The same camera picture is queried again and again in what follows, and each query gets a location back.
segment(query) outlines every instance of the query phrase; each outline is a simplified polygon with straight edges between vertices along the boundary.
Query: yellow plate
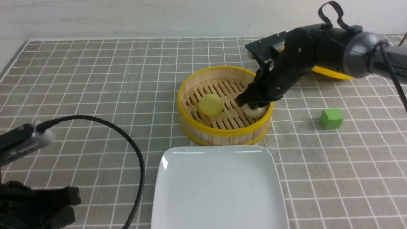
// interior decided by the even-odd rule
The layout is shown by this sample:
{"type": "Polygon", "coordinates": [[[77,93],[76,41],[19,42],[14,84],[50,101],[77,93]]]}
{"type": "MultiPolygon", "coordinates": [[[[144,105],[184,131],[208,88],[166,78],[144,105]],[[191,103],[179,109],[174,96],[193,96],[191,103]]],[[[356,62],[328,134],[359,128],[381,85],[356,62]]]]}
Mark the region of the yellow plate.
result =
{"type": "Polygon", "coordinates": [[[352,78],[352,77],[350,77],[350,76],[348,76],[348,75],[345,75],[345,74],[342,74],[342,73],[339,73],[339,72],[335,72],[335,71],[332,71],[332,70],[329,70],[329,69],[326,69],[326,68],[321,68],[321,67],[318,67],[318,66],[315,66],[315,67],[312,69],[312,71],[314,71],[314,72],[316,72],[316,73],[319,73],[319,74],[321,74],[321,75],[326,75],[326,76],[328,76],[328,77],[335,78],[335,79],[348,80],[348,79],[351,79],[351,78],[352,78]]]}

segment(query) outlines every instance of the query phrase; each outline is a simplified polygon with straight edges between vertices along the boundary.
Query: green block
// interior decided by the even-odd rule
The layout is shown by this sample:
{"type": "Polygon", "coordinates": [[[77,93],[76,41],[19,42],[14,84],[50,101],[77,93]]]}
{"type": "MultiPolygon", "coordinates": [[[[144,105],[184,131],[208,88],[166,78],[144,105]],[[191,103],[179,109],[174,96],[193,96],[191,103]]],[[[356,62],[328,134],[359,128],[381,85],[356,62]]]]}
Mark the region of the green block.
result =
{"type": "Polygon", "coordinates": [[[321,117],[319,117],[319,122],[326,130],[338,129],[343,120],[344,117],[338,108],[326,109],[322,112],[321,117]]]}

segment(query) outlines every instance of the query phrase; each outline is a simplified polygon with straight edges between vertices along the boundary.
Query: white plate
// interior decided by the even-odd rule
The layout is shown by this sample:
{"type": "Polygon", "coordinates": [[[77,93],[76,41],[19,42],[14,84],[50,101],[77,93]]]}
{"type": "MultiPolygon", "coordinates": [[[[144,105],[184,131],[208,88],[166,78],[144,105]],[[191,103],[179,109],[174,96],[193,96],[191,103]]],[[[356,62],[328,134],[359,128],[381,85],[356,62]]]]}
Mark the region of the white plate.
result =
{"type": "Polygon", "coordinates": [[[161,158],[151,229],[288,229],[276,165],[254,145],[177,147],[161,158]]]}

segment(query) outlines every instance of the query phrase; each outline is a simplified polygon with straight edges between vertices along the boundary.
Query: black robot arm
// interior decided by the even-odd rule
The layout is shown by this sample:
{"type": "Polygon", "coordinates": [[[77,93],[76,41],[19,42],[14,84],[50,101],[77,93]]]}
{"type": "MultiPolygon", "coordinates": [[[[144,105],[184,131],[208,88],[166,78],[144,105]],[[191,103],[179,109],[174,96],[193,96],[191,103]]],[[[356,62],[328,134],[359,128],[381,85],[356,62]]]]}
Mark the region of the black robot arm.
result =
{"type": "Polygon", "coordinates": [[[273,46],[269,47],[271,60],[265,64],[260,62],[254,82],[236,98],[239,106],[247,103],[251,109],[255,109],[281,99],[315,66],[355,78],[374,73],[392,79],[395,84],[407,84],[407,47],[390,46],[378,35],[363,32],[361,26],[346,25],[342,21],[342,8],[334,1],[322,5],[318,14],[324,23],[287,32],[284,50],[278,52],[273,46]],[[333,28],[322,13],[326,4],[330,4],[338,13],[337,21],[341,28],[333,28]],[[383,52],[392,69],[389,69],[383,52]]]}

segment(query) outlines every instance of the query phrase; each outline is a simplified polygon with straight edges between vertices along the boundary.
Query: bamboo steamer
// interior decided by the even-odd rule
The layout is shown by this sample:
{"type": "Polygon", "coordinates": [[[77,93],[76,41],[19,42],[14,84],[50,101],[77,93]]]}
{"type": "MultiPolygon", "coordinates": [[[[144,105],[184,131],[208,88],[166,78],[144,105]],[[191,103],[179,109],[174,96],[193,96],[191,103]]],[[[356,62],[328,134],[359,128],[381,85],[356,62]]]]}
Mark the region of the bamboo steamer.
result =
{"type": "Polygon", "coordinates": [[[217,66],[198,71],[180,86],[177,95],[178,120],[185,135],[201,145],[250,145],[259,141],[271,123],[273,103],[260,119],[244,115],[234,99],[253,82],[255,74],[234,66],[217,66]],[[216,94],[223,100],[217,116],[198,109],[200,98],[216,94]]]}

